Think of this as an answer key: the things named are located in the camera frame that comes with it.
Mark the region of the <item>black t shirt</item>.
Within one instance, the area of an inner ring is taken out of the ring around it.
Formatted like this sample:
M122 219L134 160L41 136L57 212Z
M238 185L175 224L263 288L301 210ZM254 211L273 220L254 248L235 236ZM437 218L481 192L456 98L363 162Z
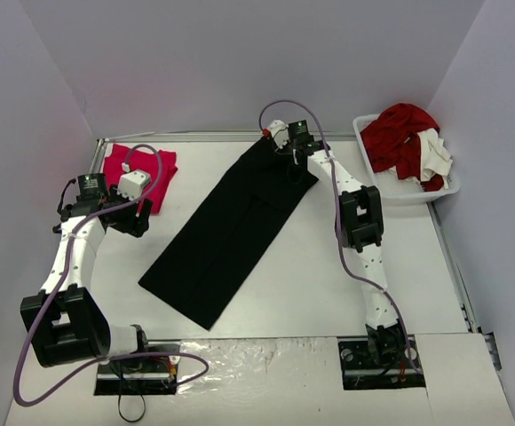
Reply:
M211 329L308 190L289 160L261 138L226 171L139 285Z

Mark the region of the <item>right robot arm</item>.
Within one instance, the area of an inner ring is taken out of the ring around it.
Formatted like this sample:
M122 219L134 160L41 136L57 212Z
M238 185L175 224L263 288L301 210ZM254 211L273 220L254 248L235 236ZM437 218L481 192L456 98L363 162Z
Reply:
M336 159L329 146L316 140L307 121L272 121L263 134L278 151L290 156L294 169L318 178L335 198L335 232L341 260L359 267L353 277L360 282L365 304L369 360L390 365L406 347L399 314L388 293L383 265L382 202L375 186L363 185Z

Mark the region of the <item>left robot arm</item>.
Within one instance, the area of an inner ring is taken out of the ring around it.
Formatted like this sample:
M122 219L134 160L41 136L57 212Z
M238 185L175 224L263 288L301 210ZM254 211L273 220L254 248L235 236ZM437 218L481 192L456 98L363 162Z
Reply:
M139 325L110 323L94 301L91 277L99 246L108 229L141 237L149 227L151 201L139 197L151 183L143 170L123 174L109 185L103 173L75 178L79 194L71 204L61 203L60 236L51 272L34 296L24 298L20 315L36 358L43 367L86 359L120 356L132 371L152 360L152 349Z

